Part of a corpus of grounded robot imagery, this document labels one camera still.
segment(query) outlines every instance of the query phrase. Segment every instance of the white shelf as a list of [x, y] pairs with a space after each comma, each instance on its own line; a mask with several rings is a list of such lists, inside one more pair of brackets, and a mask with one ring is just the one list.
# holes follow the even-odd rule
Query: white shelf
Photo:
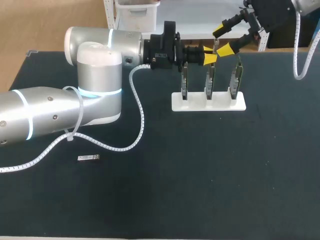
[[[239, 14], [239, 7], [243, 7], [243, 0], [162, 0], [157, 8], [156, 31], [142, 35], [144, 39], [150, 39], [151, 34], [162, 34], [164, 21], [175, 21], [182, 40], [213, 39], [213, 31], [223, 20]], [[117, 29], [125, 30], [121, 17], [117, 20]], [[248, 34], [249, 27], [242, 21], [221, 39], [240, 38]]]

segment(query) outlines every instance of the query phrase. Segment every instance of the black table mat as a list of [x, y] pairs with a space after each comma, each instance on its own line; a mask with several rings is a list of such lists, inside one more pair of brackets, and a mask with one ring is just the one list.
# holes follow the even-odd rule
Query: black table mat
[[[66, 140], [28, 170], [0, 174], [0, 236], [320, 239], [320, 55], [297, 81], [292, 54], [241, 55], [244, 112], [172, 112], [176, 68], [141, 70], [133, 81], [145, 132], [128, 152]], [[306, 58], [300, 56], [300, 67]], [[226, 90], [234, 57], [220, 58]], [[118, 121], [80, 132], [116, 147], [137, 137], [140, 115], [123, 71]], [[206, 69], [191, 66], [190, 91]], [[32, 53], [11, 89], [77, 86], [62, 52]], [[0, 148], [0, 166], [37, 157], [50, 134]], [[77, 162], [100, 154], [100, 161]]]

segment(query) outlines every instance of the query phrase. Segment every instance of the cable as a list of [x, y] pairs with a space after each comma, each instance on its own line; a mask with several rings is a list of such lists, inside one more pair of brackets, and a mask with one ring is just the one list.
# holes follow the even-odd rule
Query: cable
[[[139, 107], [139, 111], [140, 111], [140, 117], [141, 117], [141, 126], [140, 126], [140, 132], [139, 132], [139, 135], [138, 137], [136, 138], [136, 140], [130, 145], [130, 146], [127, 146], [127, 147], [123, 147], [123, 148], [119, 148], [119, 147], [113, 147], [113, 146], [109, 146], [109, 145], [106, 145], [100, 141], [97, 141], [95, 139], [93, 139], [92, 137], [90, 136], [87, 136], [87, 135], [84, 135], [82, 133], [79, 133], [79, 132], [76, 132], [74, 133], [74, 136], [75, 137], [78, 137], [78, 138], [82, 138], [82, 139], [85, 139], [85, 140], [88, 140], [89, 142], [93, 143], [93, 144], [96, 144], [104, 149], [107, 149], [107, 150], [110, 150], [110, 151], [114, 151], [114, 152], [125, 152], [125, 151], [128, 151], [130, 149], [133, 149], [137, 144], [138, 142], [140, 141], [141, 137], [142, 137], [142, 134], [144, 132], [144, 128], [145, 128], [145, 115], [144, 115], [144, 110], [142, 108], [142, 105], [141, 105], [141, 102], [139, 100], [139, 97], [138, 97], [138, 94], [137, 94], [137, 91], [135, 89], [135, 86], [134, 86], [134, 83], [133, 83], [133, 75], [136, 71], [140, 70], [140, 69], [150, 69], [150, 65], [148, 64], [143, 64], [143, 65], [139, 65], [139, 66], [136, 66], [134, 69], [131, 70], [130, 74], [129, 74], [129, 83], [130, 83], [130, 86], [131, 86], [131, 89], [132, 89], [132, 92], [133, 92], [133, 95], [134, 95], [134, 98], [136, 100], [136, 103]], [[17, 172], [17, 171], [21, 171], [21, 170], [25, 170], [25, 169], [28, 169], [32, 166], [34, 166], [35, 164], [37, 164], [38, 162], [40, 162], [59, 142], [61, 142], [63, 139], [71, 136], [72, 133], [65, 133], [65, 134], [62, 134], [61, 136], [57, 137], [37, 158], [35, 158], [34, 160], [28, 162], [28, 163], [25, 163], [25, 164], [22, 164], [22, 165], [17, 165], [17, 166], [9, 166], [9, 167], [1, 167], [0, 168], [0, 173], [11, 173], [11, 172]]]
[[78, 117], [78, 120], [76, 121], [76, 124], [75, 124], [75, 127], [71, 133], [70, 136], [68, 136], [66, 139], [68, 142], [70, 141], [73, 141], [74, 140], [74, 135], [76, 134], [76, 132], [78, 131], [78, 128], [80, 127], [80, 124], [81, 124], [81, 121], [82, 121], [82, 118], [84, 116], [84, 100], [79, 92], [78, 89], [76, 89], [74, 86], [65, 86], [64, 88], [62, 88], [63, 90], [67, 90], [67, 89], [72, 89], [75, 91], [76, 95], [78, 96], [79, 98], [79, 104], [80, 104], [80, 111], [79, 111], [79, 117]]
[[315, 53], [318, 42], [320, 40], [320, 30], [319, 30], [313, 40], [309, 53], [306, 57], [302, 73], [301, 75], [298, 75], [297, 65], [298, 65], [298, 47], [299, 47], [300, 25], [301, 25], [300, 22], [301, 22], [300, 14], [296, 12], [296, 30], [295, 30], [294, 51], [293, 51], [293, 75], [294, 75], [294, 78], [297, 80], [302, 80], [306, 76], [309, 65], [311, 63], [311, 59]]

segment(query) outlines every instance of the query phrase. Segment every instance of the wooden floor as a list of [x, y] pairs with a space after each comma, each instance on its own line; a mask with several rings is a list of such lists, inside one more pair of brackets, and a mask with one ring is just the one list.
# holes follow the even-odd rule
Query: wooden floor
[[0, 0], [0, 92], [10, 88], [28, 50], [63, 51], [71, 26], [107, 28], [103, 0]]

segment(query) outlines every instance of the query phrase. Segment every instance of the white holder stand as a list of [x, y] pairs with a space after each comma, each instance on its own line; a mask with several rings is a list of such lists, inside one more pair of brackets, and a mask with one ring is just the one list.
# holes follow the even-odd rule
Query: white holder stand
[[183, 100], [181, 92], [173, 92], [171, 104], [174, 112], [244, 111], [247, 108], [244, 94], [239, 91], [233, 100], [230, 88], [228, 91], [214, 91], [212, 100], [207, 100], [206, 89], [204, 92], [188, 92], [187, 100]]

